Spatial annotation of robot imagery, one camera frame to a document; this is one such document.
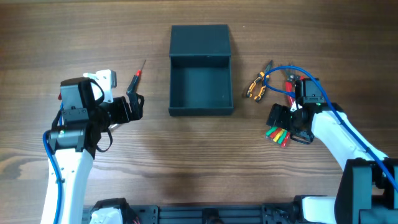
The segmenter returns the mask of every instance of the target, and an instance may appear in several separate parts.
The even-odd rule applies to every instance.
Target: green marker
[[[277,126],[272,127],[270,130],[268,130],[268,131],[266,132],[266,136],[272,134],[277,128],[278,128]]]
[[[278,144],[282,144],[282,142],[284,141],[286,135],[287,135],[287,131],[285,130],[284,133],[282,134],[282,136],[279,138]]]

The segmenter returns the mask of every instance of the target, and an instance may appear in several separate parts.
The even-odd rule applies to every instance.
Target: table surface
[[[41,218],[42,133],[57,113],[60,82],[112,69],[121,96],[145,58],[144,117],[118,128],[111,149],[96,154],[85,205],[114,197],[171,205],[335,195],[342,172],[322,142],[282,149],[264,139],[271,106],[286,105],[285,96],[267,91],[259,104],[242,97],[269,59],[320,78],[363,136],[398,156],[397,1],[21,2],[0,5],[0,223]],[[174,24],[229,25],[231,116],[169,116]],[[277,72],[272,85],[282,88],[284,79]]]

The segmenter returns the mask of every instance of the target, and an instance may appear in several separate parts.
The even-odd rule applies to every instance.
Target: blue tube
[[[62,110],[62,109],[63,109],[63,102],[60,105],[60,110]],[[60,123],[60,126],[62,126],[62,114],[60,115],[59,123]]]
[[[61,172],[57,166],[57,164],[54,161],[54,157],[52,153],[50,152],[49,148],[49,143],[47,142],[47,135],[49,134],[50,131],[46,131],[43,134],[43,144],[44,144],[44,149],[47,153],[47,156],[50,159],[52,168],[54,169],[55,176],[57,178],[57,184],[58,184],[58,199],[57,199],[57,209],[55,211],[55,217],[54,217],[54,223],[53,224],[58,224],[58,220],[60,218],[60,211],[61,211],[61,203],[62,203],[62,177],[61,177]]]
[[[389,180],[389,182],[392,184],[392,186],[395,188],[395,190],[398,192],[398,184],[395,181],[395,179],[393,178],[393,176],[391,175],[391,173],[388,171],[387,167],[381,162],[381,160],[377,157],[377,155],[375,155],[375,153],[370,149],[370,147],[368,147],[365,142],[363,142],[355,133],[353,130],[351,130],[348,125],[343,121],[343,118],[341,118],[341,116],[337,113],[336,109],[333,107],[333,105],[331,104],[331,101],[329,100],[328,95],[326,94],[326,91],[322,88],[321,84],[306,70],[300,68],[300,67],[296,67],[296,66],[292,66],[292,65],[285,65],[285,66],[280,66],[277,68],[273,68],[271,70],[269,70],[268,72],[266,72],[265,77],[267,75],[269,75],[270,73],[280,70],[280,69],[287,69],[287,68],[291,68],[294,70],[298,70],[304,74],[306,74],[306,76],[308,76],[313,82],[314,84],[318,87],[318,89],[321,91],[323,97],[325,97],[325,101],[328,104],[329,108],[331,109],[331,111],[333,112],[333,114],[337,117],[337,119],[339,120],[339,122],[341,123],[341,125],[343,125],[343,127],[347,130],[347,132],[350,133],[350,135],[352,135],[352,137],[359,143],[359,145],[365,149],[365,151],[374,159],[374,161],[378,164],[378,166],[381,168],[381,170],[385,173],[387,179]],[[282,91],[282,90],[278,90],[275,89],[273,87],[271,87],[268,83],[267,80],[264,79],[263,84],[270,88],[271,90],[275,90],[278,91],[280,93],[285,93],[286,95],[292,96],[291,94],[287,94],[286,91]]]

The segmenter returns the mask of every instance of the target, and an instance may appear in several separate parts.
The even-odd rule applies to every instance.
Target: box lid
[[[228,26],[172,26],[170,56],[178,55],[231,55]]]

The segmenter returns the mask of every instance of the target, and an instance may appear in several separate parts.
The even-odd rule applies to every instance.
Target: box
[[[170,115],[230,115],[232,112],[228,26],[172,26]]]

